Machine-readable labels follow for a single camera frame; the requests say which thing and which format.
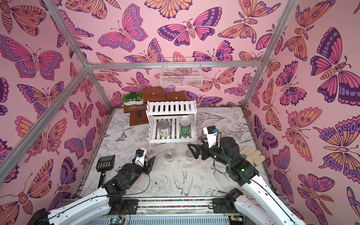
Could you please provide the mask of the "jar with purple seeds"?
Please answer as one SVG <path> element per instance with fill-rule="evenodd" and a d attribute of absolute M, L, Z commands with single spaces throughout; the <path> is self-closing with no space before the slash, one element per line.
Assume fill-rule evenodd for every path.
<path fill-rule="evenodd" d="M 164 153 L 164 158 L 165 158 L 165 161 L 167 163 L 172 163 L 174 162 L 174 159 L 175 159 L 175 153 L 173 150 L 167 150 L 165 153 Z"/>

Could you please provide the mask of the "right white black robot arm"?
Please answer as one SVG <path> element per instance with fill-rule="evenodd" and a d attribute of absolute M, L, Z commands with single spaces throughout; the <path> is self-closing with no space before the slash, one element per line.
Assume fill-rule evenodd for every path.
<path fill-rule="evenodd" d="M 232 137 L 221 138 L 219 145 L 209 146 L 207 142 L 203 142 L 201 145 L 189 143 L 187 146 L 195 159 L 212 158 L 223 164 L 229 177 L 261 205 L 253 205 L 235 188 L 226 195 L 231 211 L 242 213 L 256 225 L 304 224 L 304 221 L 276 196 L 256 168 L 240 155 L 240 147 Z"/>

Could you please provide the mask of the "jar with yellow seeds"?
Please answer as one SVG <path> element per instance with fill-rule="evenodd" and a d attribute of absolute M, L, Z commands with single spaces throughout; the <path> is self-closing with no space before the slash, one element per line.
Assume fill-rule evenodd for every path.
<path fill-rule="evenodd" d="M 156 154 L 157 154 L 157 149 L 155 147 L 150 146 L 147 148 L 147 152 L 146 152 L 145 156 L 148 160 L 150 160 L 150 159 L 154 158 L 156 156 Z"/>

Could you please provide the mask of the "jar with red seeds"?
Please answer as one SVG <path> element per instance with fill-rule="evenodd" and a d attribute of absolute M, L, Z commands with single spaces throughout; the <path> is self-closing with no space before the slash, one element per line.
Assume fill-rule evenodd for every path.
<path fill-rule="evenodd" d="M 186 150 L 185 157 L 186 157 L 186 160 L 188 162 L 191 162 L 191 161 L 193 161 L 195 159 L 192 152 L 191 152 L 191 150 Z"/>

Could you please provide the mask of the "green watermelon can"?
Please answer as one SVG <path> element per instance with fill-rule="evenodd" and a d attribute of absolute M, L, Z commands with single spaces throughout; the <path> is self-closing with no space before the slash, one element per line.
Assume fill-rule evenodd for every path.
<path fill-rule="evenodd" d="M 180 136 L 188 137 L 191 134 L 191 119 L 189 116 L 182 116 L 179 118 Z"/>

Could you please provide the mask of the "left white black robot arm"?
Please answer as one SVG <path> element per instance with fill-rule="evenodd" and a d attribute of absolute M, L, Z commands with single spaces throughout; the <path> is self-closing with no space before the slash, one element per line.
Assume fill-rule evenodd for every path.
<path fill-rule="evenodd" d="M 111 180 L 95 192 L 66 206 L 47 211 L 38 210 L 29 220 L 29 225 L 84 225 L 111 211 L 119 210 L 124 204 L 123 196 L 142 174 L 149 175 L 154 160 L 152 157 L 141 163 L 134 159 L 125 164 Z"/>

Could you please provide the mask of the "silver tin can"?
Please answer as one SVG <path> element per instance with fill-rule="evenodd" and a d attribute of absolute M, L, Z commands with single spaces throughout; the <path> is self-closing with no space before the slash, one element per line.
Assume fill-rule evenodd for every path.
<path fill-rule="evenodd" d="M 171 134 L 170 122 L 167 120 L 160 120 L 157 123 L 157 129 L 160 137 L 166 138 Z"/>

